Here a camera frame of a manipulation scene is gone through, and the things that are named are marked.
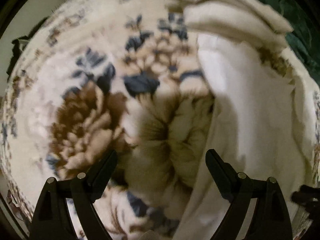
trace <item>white wall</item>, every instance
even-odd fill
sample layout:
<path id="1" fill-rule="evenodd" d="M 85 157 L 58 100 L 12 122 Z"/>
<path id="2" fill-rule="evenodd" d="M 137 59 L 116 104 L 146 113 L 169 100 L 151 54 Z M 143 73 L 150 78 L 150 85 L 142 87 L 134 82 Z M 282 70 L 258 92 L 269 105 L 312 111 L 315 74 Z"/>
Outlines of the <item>white wall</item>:
<path id="1" fill-rule="evenodd" d="M 12 57 L 12 40 L 27 35 L 44 17 L 52 14 L 64 0 L 28 0 L 18 11 L 0 39 L 0 96 L 7 82 L 6 70 Z"/>

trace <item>green fabric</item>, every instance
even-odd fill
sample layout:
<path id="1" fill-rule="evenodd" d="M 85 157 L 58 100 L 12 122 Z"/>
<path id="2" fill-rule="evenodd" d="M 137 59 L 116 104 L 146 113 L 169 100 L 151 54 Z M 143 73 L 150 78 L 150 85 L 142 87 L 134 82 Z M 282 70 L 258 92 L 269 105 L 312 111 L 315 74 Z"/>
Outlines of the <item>green fabric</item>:
<path id="1" fill-rule="evenodd" d="M 293 33 L 286 39 L 310 76 L 320 85 L 320 33 L 295 0 L 259 0 L 288 19 Z"/>

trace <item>silver screw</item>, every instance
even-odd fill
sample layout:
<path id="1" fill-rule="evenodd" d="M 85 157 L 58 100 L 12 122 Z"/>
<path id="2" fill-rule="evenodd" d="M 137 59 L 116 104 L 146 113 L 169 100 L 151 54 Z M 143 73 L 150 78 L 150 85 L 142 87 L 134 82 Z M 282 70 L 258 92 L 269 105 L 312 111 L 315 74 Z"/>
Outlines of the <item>silver screw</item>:
<path id="1" fill-rule="evenodd" d="M 78 179 L 83 179 L 83 178 L 85 178 L 85 173 L 81 172 L 81 173 L 78 174 L 77 177 L 78 177 Z"/>
<path id="2" fill-rule="evenodd" d="M 276 180 L 276 178 L 274 178 L 274 177 L 270 177 L 270 178 L 269 178 L 269 181 L 270 181 L 271 183 L 277 183 L 277 180 Z"/>
<path id="3" fill-rule="evenodd" d="M 47 179 L 47 182 L 48 182 L 49 184 L 51 184 L 52 182 L 54 182 L 54 177 L 50 177 L 49 179 Z"/>
<path id="4" fill-rule="evenodd" d="M 239 172 L 238 173 L 238 177 L 241 178 L 241 179 L 245 179 L 247 177 L 247 175 L 243 172 Z"/>

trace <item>dark green cloth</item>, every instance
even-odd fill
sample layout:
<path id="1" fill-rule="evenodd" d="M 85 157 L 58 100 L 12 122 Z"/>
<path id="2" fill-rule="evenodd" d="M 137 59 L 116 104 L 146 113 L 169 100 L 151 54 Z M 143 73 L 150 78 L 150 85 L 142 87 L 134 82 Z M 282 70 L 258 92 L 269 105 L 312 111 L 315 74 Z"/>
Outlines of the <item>dark green cloth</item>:
<path id="1" fill-rule="evenodd" d="M 310 76 L 320 85 L 320 33 L 295 0 L 259 0 L 288 19 L 294 31 L 286 39 Z"/>

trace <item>white floor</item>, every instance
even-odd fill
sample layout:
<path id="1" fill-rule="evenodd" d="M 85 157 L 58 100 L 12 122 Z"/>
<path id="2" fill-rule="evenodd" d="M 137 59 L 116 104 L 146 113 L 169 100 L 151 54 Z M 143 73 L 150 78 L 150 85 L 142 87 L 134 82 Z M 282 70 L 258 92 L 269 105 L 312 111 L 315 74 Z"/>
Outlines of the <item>white floor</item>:
<path id="1" fill-rule="evenodd" d="M 52 14 L 65 0 L 28 0 L 19 10 L 0 39 L 0 97 L 4 95 L 12 57 L 12 40 L 27 35 L 43 18 Z"/>

